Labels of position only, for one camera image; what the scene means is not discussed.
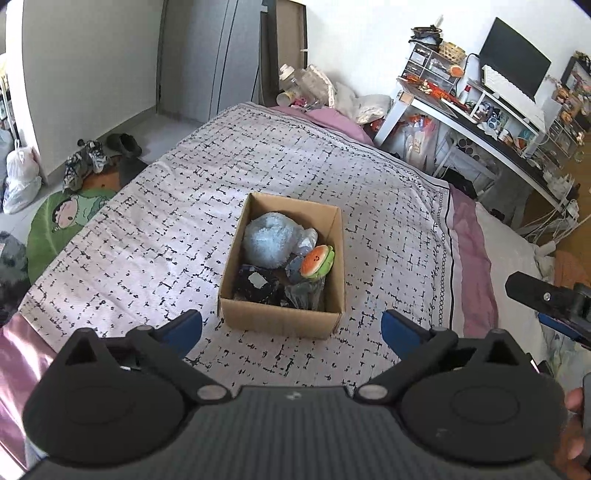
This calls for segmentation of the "person's right hand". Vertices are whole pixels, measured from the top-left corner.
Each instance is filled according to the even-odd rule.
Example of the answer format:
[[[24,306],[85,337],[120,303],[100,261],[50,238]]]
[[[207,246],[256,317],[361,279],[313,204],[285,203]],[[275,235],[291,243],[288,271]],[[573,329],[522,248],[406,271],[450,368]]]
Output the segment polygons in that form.
[[[565,397],[565,406],[573,414],[560,436],[560,445],[554,457],[554,466],[568,479],[587,480],[590,472],[580,463],[579,457],[585,448],[580,413],[584,403],[582,388],[570,391]]]

